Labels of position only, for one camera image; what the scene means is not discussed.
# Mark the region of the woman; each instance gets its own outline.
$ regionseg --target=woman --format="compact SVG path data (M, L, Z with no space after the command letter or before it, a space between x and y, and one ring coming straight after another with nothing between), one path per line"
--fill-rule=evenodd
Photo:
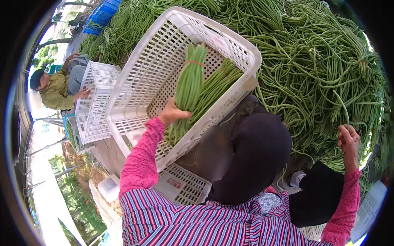
M314 181L320 185L319 172L325 181L340 179L321 163L311 174L292 177L292 183L304 189L301 195L276 194L269 185L289 159L291 137L278 116L254 112L237 126L231 165L212 184L205 204L179 206L149 188L158 180L155 153L166 126L190 115L171 98L160 115L146 123L146 132L128 156L119 193L125 245L345 245L360 200L359 136L353 127L339 127L346 169L339 202L338 192L331 191L336 189L310 192ZM328 220L321 242L306 239L297 229Z

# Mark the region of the white plastic basket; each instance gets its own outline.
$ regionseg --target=white plastic basket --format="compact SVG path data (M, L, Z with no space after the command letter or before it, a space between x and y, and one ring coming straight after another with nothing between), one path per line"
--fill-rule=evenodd
M198 13L171 7L164 11L139 41L123 68L108 102L106 119L125 156L130 154L125 137L133 143L145 123L174 96L190 43L209 48L204 77L217 70L225 57L244 74L172 147L165 141L156 151L158 171L192 149L210 126L217 124L253 89L248 83L261 65L259 50L225 26Z
M87 88L91 92L87 98L78 99L75 110L84 144L111 137L105 110L120 72L119 66L89 61L80 89Z
M173 163L159 172L153 189L178 205L196 205L205 201L211 186L207 180Z
M75 150L77 155L80 155L86 152L87 150L91 150L96 147L96 144L94 142L90 142L87 144L82 143L81 135L79 134L75 116L67 117L67 120L70 122L72 128L72 133L74 135L74 143L75 143L75 148L73 146L73 149Z
M299 231L302 232L307 239L320 241L322 232L326 224L327 223L318 226L302 227L299 228Z

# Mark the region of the cap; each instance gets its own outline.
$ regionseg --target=cap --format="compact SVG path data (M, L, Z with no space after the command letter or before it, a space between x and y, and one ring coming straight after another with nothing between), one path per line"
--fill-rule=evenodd
M44 74L44 70L36 70L30 77L30 88L36 90L41 85L40 78Z

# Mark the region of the red rubber band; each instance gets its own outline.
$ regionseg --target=red rubber band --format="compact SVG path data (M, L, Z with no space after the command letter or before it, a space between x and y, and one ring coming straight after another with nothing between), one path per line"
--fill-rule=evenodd
M186 62L193 62L193 63L197 63L197 64L199 64L199 65L201 65L201 66L204 66L204 64L201 64L201 63L196 62L196 61L186 61Z

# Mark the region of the hand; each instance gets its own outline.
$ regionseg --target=hand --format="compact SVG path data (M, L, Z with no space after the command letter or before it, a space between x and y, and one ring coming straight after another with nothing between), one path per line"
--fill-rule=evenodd
M351 173L359 168L358 152L360 136L354 130L353 126L350 126L350 131L348 131L347 125L341 125L338 129L338 146L342 148L342 152L344 153L345 172Z
M178 109L175 106L174 98L171 97L158 117L163 122L164 126L167 127L177 119L186 119L191 117L191 112Z
M82 89L82 91L75 94L73 101L76 102L79 98L87 98L89 96L90 90Z
M79 56L81 53L72 53L71 55L69 55L66 60L70 61L71 59L75 58L76 56Z

